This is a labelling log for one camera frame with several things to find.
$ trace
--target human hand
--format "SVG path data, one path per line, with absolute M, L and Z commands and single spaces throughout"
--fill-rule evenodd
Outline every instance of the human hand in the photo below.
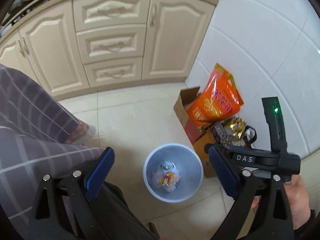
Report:
M 291 184 L 284 184 L 292 214 L 293 229 L 303 226 L 310 218 L 309 195 L 300 175 L 292 175 Z M 251 205 L 256 213 L 259 197 L 255 196 Z

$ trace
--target orange plastic package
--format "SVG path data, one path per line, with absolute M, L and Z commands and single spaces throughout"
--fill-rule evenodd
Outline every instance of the orange plastic package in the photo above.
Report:
M 244 103 L 231 73 L 216 64 L 204 91 L 193 101 L 187 113 L 201 133 L 214 122 L 229 118 Z

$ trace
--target black sleeve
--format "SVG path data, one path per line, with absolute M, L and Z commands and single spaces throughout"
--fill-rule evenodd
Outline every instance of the black sleeve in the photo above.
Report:
M 314 240 L 320 237 L 320 216 L 311 210 L 309 220 L 300 228 L 294 231 L 294 240 Z

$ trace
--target checkered apron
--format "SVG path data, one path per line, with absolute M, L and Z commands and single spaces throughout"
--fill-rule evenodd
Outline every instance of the checkered apron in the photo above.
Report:
M 66 175 L 103 152 L 70 144 L 87 131 L 39 84 L 0 64 L 0 204 L 23 238 L 42 176 Z

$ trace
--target drawer handle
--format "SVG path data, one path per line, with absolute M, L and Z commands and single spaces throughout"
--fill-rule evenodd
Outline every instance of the drawer handle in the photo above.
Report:
M 99 48 L 103 48 L 103 49 L 107 49 L 107 50 L 119 50 L 119 49 L 121 49 L 123 47 L 123 45 L 124 45 L 124 42 L 123 41 L 119 41 L 117 43 L 109 44 L 109 45 L 100 44 Z
M 24 49 L 25 49 L 27 55 L 30 55 L 30 52 L 29 52 L 29 49 L 28 49 L 28 46 L 26 43 L 26 39 L 24 37 L 22 37 L 22 41 L 23 41 Z
M 105 13 L 105 14 L 109 14 L 112 12 L 118 12 L 118 11 L 124 11 L 126 10 L 124 6 L 118 6 L 118 7 L 107 7 L 105 9 L 98 9 L 98 13 Z
M 151 27 L 153 27 L 155 25 L 156 18 L 157 18 L 157 5 L 154 3 L 153 4 L 153 14 L 152 14 L 151 20 L 150 20 Z
M 17 40 L 17 43 L 18 43 L 18 45 L 19 45 L 19 51 L 20 51 L 21 55 L 22 55 L 23 57 L 26 57 L 26 55 L 24 54 L 24 51 L 23 51 L 23 49 L 22 49 L 21 42 L 20 42 L 19 40 Z
M 105 73 L 105 75 L 107 75 L 107 76 L 110 76 L 110 77 L 112 77 L 112 78 L 116 78 L 116 79 L 118 79 L 118 78 L 121 78 L 124 74 L 125 74 L 125 70 L 124 69 L 121 69 L 118 73 L 115 73 L 115 74 L 112 74 L 112 73 L 110 73 L 110 72 L 108 72 L 108 71 L 105 71 L 104 73 Z

